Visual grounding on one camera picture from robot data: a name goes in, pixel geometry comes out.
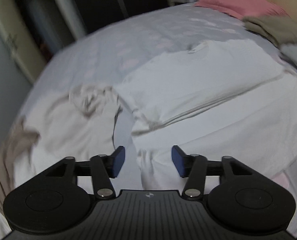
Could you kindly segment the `taupe brown garment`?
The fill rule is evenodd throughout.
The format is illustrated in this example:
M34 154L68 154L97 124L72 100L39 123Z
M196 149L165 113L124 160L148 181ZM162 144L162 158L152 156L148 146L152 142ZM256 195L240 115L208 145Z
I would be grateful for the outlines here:
M14 163L24 152L29 152L40 138L38 131L24 127L25 118L15 123L0 146L0 212L6 196L15 188Z

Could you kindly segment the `polka dot bed sheet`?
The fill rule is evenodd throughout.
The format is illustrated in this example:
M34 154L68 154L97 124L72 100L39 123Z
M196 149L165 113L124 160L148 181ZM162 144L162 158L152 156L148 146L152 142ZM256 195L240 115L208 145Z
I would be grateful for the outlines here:
M275 61L294 69L279 58L279 50L272 43L246 31L240 20L212 9L183 4L109 25L57 53L35 84L22 113L26 116L49 92L66 93L79 85L106 85L116 92L115 85L154 57L189 50L208 40L252 40ZM120 112L113 142L115 148L125 147L126 159L113 185L116 191L146 190L132 140L135 120L119 95L118 99Z

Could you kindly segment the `white smooth shirt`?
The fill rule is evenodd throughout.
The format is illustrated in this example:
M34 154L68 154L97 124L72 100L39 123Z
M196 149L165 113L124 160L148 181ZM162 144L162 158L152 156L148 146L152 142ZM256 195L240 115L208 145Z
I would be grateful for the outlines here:
M135 120L144 189L184 188L174 145L209 160L230 155L293 194L297 236L296 70L252 40L208 40L154 57L114 89Z

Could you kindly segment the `cream beige garment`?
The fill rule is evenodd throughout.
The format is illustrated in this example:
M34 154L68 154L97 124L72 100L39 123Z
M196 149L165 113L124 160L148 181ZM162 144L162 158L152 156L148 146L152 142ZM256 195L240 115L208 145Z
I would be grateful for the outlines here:
M24 119L24 128L38 132L39 137L15 161L15 186L65 157L86 161L113 153L119 112L118 95L106 85L79 85L41 97Z

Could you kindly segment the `dark sliding wardrobe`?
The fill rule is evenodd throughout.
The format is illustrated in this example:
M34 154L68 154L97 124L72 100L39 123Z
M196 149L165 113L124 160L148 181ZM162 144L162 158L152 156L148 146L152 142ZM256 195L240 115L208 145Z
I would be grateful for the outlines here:
M111 23L168 7L167 0L15 0L46 59Z

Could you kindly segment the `pink pillow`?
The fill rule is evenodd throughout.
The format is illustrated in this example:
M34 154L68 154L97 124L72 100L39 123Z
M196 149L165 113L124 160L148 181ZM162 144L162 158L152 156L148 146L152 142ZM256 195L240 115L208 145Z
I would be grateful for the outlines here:
M196 7L209 8L241 20L246 16L287 16L280 6L266 0L198 0Z

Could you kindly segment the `folded khaki garment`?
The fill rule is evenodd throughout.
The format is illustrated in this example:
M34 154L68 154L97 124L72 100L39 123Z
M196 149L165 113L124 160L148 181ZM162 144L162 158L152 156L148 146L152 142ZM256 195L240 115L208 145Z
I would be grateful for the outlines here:
M242 19L245 29L261 35L274 46L297 44L297 22L287 16L246 16Z

